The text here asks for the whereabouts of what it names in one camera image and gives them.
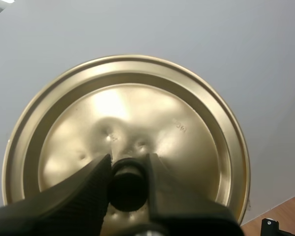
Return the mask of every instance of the ceiling light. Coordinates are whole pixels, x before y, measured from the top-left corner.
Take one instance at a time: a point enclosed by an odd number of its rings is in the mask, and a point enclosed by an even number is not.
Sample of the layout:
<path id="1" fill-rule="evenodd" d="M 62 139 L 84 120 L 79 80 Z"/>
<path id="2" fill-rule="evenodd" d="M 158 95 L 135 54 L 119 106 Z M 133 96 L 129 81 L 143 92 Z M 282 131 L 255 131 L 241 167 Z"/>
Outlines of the ceiling light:
<path id="1" fill-rule="evenodd" d="M 1 0 L 1 1 L 7 2 L 7 3 L 13 3 L 15 0 Z"/>

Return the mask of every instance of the white backdrop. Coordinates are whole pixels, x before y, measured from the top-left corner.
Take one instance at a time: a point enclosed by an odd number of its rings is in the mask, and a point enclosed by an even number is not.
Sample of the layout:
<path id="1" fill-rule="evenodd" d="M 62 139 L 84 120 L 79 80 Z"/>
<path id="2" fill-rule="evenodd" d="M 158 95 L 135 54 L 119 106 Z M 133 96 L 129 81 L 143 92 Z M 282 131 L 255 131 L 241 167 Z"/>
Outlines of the white backdrop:
<path id="1" fill-rule="evenodd" d="M 115 54 L 181 64 L 230 105 L 250 152 L 245 221 L 295 196 L 295 0 L 15 1 L 0 14 L 0 178 L 32 97 L 67 69 Z"/>

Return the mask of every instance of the metal can lid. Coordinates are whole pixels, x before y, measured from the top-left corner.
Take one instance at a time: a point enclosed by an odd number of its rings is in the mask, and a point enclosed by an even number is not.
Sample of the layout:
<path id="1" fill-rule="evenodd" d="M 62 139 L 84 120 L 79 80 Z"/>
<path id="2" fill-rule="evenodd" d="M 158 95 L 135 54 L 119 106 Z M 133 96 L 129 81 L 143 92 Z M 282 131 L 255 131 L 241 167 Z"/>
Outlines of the metal can lid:
<path id="1" fill-rule="evenodd" d="M 5 153 L 4 203 L 33 196 L 103 154 L 115 163 L 153 152 L 182 183 L 228 206 L 241 222 L 250 168 L 234 115 L 199 76 L 147 56 L 85 62 L 29 103 Z M 146 221 L 147 207 L 109 206 L 103 234 Z"/>

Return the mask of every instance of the wooden floor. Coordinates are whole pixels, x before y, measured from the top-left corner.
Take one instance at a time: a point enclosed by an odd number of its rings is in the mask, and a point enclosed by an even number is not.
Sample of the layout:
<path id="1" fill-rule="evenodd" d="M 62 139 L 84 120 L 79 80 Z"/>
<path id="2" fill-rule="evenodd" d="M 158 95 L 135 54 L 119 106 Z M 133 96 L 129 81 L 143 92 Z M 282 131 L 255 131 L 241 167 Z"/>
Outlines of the wooden floor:
<path id="1" fill-rule="evenodd" d="M 279 222 L 280 230 L 295 235 L 295 197 L 244 224 L 241 228 L 246 236 L 260 236 L 261 221 L 271 218 Z"/>

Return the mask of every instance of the metal surface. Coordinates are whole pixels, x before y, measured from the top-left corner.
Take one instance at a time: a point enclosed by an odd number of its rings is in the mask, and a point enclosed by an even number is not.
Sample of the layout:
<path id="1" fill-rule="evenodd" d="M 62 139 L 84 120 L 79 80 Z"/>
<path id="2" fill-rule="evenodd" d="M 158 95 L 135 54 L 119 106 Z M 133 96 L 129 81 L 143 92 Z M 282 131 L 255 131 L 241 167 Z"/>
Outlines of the metal surface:
<path id="1" fill-rule="evenodd" d="M 135 236 L 164 236 L 164 235 L 159 232 L 149 230 L 144 233 L 136 234 Z"/>
<path id="2" fill-rule="evenodd" d="M 9 140 L 5 204 L 53 186 L 90 160 L 155 152 L 183 184 L 230 208 L 241 222 L 249 158 L 235 117 L 200 77 L 146 56 L 112 56 L 59 76 L 26 107 Z M 102 234 L 148 218 L 109 206 Z"/>

